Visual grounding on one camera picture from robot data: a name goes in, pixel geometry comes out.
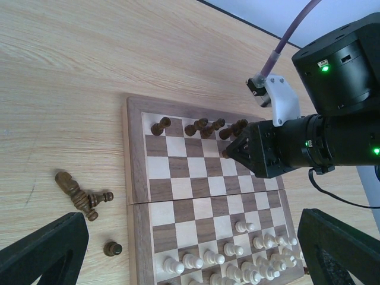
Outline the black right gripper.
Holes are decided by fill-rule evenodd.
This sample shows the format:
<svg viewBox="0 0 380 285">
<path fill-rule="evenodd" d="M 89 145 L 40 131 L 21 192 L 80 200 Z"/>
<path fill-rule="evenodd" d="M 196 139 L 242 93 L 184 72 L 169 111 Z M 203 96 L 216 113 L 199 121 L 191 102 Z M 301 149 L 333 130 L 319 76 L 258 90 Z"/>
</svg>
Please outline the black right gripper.
<svg viewBox="0 0 380 285">
<path fill-rule="evenodd" d="M 327 120 L 309 115 L 275 127 L 249 123 L 226 148 L 227 156 L 258 178 L 275 178 L 302 167 L 323 175 L 335 169 L 326 139 Z"/>
</svg>

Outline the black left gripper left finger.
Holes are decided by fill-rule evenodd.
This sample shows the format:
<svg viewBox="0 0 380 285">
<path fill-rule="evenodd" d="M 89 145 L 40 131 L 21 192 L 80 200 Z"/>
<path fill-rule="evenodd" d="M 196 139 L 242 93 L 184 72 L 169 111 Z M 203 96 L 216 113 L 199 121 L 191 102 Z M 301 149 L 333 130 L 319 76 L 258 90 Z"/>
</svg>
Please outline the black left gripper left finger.
<svg viewBox="0 0 380 285">
<path fill-rule="evenodd" d="M 58 218 L 1 250 L 1 284 L 75 284 L 88 240 L 83 214 Z"/>
</svg>

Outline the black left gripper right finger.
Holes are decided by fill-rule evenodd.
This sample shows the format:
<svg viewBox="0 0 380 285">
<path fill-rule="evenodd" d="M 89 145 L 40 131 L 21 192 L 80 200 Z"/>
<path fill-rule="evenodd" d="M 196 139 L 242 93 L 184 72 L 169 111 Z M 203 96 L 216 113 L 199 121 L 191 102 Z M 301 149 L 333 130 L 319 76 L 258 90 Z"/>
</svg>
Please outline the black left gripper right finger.
<svg viewBox="0 0 380 285">
<path fill-rule="evenodd" d="M 379 240 L 316 208 L 302 211 L 297 237 L 313 284 L 379 284 Z"/>
</svg>

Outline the dark king chess piece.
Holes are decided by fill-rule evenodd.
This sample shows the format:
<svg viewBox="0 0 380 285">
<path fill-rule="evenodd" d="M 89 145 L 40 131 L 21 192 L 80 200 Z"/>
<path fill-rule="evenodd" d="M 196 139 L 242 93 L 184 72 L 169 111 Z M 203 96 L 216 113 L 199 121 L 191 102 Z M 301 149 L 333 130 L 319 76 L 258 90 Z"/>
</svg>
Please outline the dark king chess piece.
<svg viewBox="0 0 380 285">
<path fill-rule="evenodd" d="M 231 135 L 238 137 L 239 134 L 243 131 L 243 129 L 248 125 L 248 121 L 246 119 L 240 119 L 236 123 L 232 124 L 230 127 L 222 129 L 219 132 L 219 137 L 222 140 L 226 140 Z"/>
</svg>

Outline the dark knight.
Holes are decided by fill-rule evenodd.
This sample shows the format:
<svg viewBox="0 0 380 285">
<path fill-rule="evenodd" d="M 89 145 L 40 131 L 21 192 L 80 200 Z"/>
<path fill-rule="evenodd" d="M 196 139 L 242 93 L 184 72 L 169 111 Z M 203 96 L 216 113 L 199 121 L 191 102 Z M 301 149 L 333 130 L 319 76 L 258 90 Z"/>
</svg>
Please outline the dark knight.
<svg viewBox="0 0 380 285">
<path fill-rule="evenodd" d="M 76 209 L 86 213 L 90 211 L 86 193 L 80 188 L 78 182 L 73 180 L 68 172 L 58 172 L 55 175 L 55 181 L 62 191 L 70 197 Z"/>
</svg>

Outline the dark bishop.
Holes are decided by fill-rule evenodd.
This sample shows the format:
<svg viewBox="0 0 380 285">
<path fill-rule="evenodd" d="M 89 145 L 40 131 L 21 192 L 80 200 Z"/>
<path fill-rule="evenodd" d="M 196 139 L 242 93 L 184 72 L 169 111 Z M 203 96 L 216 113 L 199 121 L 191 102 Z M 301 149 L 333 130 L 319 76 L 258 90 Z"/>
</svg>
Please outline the dark bishop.
<svg viewBox="0 0 380 285">
<path fill-rule="evenodd" d="M 208 124 L 207 118 L 201 118 L 196 120 L 193 124 L 189 124 L 185 127 L 185 134 L 189 137 L 195 135 L 197 131 L 202 130 Z"/>
</svg>

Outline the dark rook corner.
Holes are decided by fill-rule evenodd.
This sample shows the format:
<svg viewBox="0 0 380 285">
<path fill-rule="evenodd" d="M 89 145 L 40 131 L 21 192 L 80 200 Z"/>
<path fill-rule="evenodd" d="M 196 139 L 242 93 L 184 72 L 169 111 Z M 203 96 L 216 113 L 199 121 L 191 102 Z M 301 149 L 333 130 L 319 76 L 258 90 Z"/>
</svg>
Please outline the dark rook corner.
<svg viewBox="0 0 380 285">
<path fill-rule="evenodd" d="M 160 136 L 163 131 L 171 126 L 171 120 L 168 117 L 163 117 L 158 123 L 155 123 L 151 127 L 151 133 L 155 136 Z"/>
</svg>

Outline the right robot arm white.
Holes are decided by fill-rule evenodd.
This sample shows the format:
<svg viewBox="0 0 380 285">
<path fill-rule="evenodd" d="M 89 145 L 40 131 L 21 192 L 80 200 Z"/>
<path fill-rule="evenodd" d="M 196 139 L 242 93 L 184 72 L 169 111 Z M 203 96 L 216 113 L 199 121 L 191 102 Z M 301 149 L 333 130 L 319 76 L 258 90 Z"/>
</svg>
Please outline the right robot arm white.
<svg viewBox="0 0 380 285">
<path fill-rule="evenodd" d="M 301 167 L 319 175 L 337 166 L 379 164 L 379 14 L 337 28 L 292 58 L 316 110 L 302 116 L 290 84 L 271 74 L 254 96 L 269 98 L 268 121 L 249 123 L 223 151 L 259 178 Z"/>
</svg>

